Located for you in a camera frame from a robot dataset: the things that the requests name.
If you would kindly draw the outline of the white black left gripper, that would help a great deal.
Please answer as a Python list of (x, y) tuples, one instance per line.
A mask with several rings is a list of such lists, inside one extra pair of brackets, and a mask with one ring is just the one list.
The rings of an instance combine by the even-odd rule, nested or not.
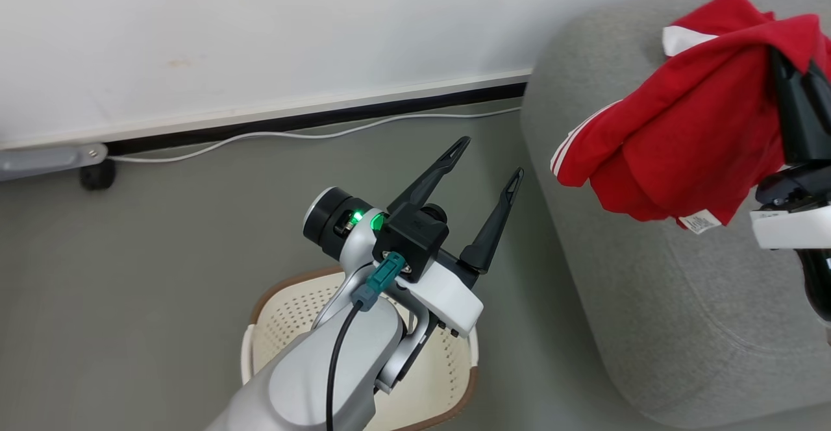
[[(414, 207), (418, 211), (424, 207), (442, 178), (453, 171), (470, 141), (469, 136), (461, 136), (392, 201), (387, 207), (389, 215), (394, 215), (401, 208)], [(522, 167), (514, 171), (501, 190), (497, 204), (480, 228), (480, 232), (472, 244), (467, 245), (460, 254), (460, 262), (476, 273), (487, 273), (490, 269), (524, 174)], [(428, 311), (446, 327), (457, 332), (460, 338), (468, 338), (475, 330), (484, 305), (480, 298), (444, 265), (431, 262), (418, 281), (407, 281), (403, 275), (399, 275), (397, 283), (409, 290), (416, 300), (427, 307)]]

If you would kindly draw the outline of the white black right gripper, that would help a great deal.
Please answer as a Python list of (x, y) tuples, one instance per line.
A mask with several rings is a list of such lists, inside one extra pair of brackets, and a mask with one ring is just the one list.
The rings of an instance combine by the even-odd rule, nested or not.
[(753, 233), (763, 249), (831, 250), (831, 82), (816, 61), (801, 72), (776, 47), (771, 73), (784, 158), (797, 166), (757, 186)]

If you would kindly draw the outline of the red and white garment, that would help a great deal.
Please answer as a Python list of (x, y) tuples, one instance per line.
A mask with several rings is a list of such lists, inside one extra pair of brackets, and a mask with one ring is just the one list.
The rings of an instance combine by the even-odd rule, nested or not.
[(665, 27), (662, 46), (664, 64), (575, 127), (550, 168), (561, 185), (589, 183), (606, 211), (699, 233), (727, 225), (786, 163), (769, 50), (799, 74), (810, 62), (831, 74), (831, 38), (818, 14), (712, 0)]

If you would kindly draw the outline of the grey fabric sofa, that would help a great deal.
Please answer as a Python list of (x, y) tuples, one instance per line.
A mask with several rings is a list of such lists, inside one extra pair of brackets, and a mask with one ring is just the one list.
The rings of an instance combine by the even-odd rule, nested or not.
[(793, 251), (758, 247), (751, 195), (726, 227), (605, 211), (549, 169), (567, 133), (663, 62), (661, 31), (710, 0), (629, 0), (555, 32), (521, 126), (606, 372), (638, 413), (675, 428), (831, 431), (831, 345)]

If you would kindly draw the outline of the white baseboard strip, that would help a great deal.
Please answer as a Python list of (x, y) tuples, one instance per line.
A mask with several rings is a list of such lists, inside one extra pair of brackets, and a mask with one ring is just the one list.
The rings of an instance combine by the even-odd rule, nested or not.
[(33, 139), (0, 139), (0, 150), (53, 147), (66, 143), (110, 142), (130, 140), (144, 136), (179, 133), (251, 123), (267, 119), (282, 119), (303, 114), (320, 114), (346, 108), (381, 105), (395, 101), (433, 99), (442, 95), (470, 93), (476, 89), (498, 88), (528, 81), (531, 68), (510, 72), (487, 74), (472, 78), (443, 80), (421, 83), (406, 87), (380, 89), (367, 93), (299, 99), (281, 103), (269, 108), (235, 108), (207, 114), (169, 117), (139, 123), (100, 127), (91, 132), (66, 132)]

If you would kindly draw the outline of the white perforated basket brown rim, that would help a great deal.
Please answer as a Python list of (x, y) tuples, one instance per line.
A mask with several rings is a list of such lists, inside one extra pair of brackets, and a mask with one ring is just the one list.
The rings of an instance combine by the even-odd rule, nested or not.
[[(308, 332), (318, 313), (345, 280), (339, 267), (291, 277), (259, 298), (243, 335), (243, 382)], [(471, 401), (478, 381), (478, 337), (451, 336), (437, 328), (391, 395), (375, 395), (376, 415), (365, 431), (426, 431), (453, 419)]]

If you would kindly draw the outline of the black caster wheel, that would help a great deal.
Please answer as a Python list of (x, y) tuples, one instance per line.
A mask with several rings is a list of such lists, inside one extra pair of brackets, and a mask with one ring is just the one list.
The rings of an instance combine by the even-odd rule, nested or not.
[(104, 159), (101, 163), (82, 167), (79, 170), (79, 182), (87, 191), (101, 191), (109, 189), (117, 176), (116, 162)]

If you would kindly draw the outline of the grey metal angled bracket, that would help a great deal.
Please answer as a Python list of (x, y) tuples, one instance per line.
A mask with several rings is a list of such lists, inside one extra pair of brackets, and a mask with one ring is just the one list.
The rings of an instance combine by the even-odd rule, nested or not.
[(0, 151), (0, 182), (89, 167), (107, 156), (108, 147), (101, 142)]

